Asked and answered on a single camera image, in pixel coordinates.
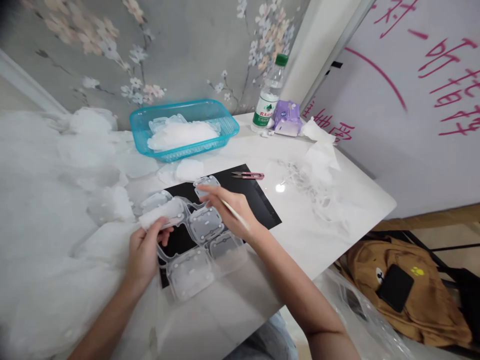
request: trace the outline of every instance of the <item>white table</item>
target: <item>white table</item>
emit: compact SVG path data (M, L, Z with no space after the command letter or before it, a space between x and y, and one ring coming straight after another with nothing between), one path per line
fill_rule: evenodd
M341 172L333 177L341 195L352 204L345 210L350 235L348 239L328 235L304 194L291 185L284 192L275 188L282 177L274 162L304 154L312 143L281 135L260 137L248 128L252 118L253 113L235 116L240 133L226 147L193 159L204 162L205 175L241 164L265 174L259 184L282 220L271 233L313 280L387 216L396 202L336 151ZM241 269L186 302L174 302L169 287L160 292L159 359L222 359L283 306L265 267L248 249L249 259Z

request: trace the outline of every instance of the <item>blue plastic basket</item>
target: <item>blue plastic basket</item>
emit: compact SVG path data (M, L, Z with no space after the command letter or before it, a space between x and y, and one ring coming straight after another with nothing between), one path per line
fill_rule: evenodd
M147 145L147 140L153 135L149 127L149 121L161 117L169 118L176 114L182 114L188 122L208 120L209 122L218 123L221 128L220 136L167 151L155 152ZM237 135L240 130L239 124L230 115L225 106L212 99L144 107L131 113L130 125L138 152L164 163L171 163L192 155L224 147L230 138Z

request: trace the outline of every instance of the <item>red-handled scissors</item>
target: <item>red-handled scissors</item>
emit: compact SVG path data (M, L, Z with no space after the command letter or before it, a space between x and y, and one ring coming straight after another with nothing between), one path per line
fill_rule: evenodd
M241 171L233 171L231 173L232 178L237 179L253 179L253 180L262 180L265 175L261 172L241 172Z

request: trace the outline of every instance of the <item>bottle label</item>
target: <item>bottle label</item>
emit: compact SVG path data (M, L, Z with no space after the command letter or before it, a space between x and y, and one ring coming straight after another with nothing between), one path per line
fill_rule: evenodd
M267 101L260 97L256 105L253 123L259 127L266 127L270 117L274 114L275 108L279 101Z

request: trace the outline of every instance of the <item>floral wallpaper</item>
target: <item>floral wallpaper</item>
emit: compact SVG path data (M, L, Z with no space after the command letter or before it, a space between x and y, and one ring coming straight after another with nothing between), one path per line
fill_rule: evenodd
M309 0L17 0L0 48L66 109L202 98L251 112Z

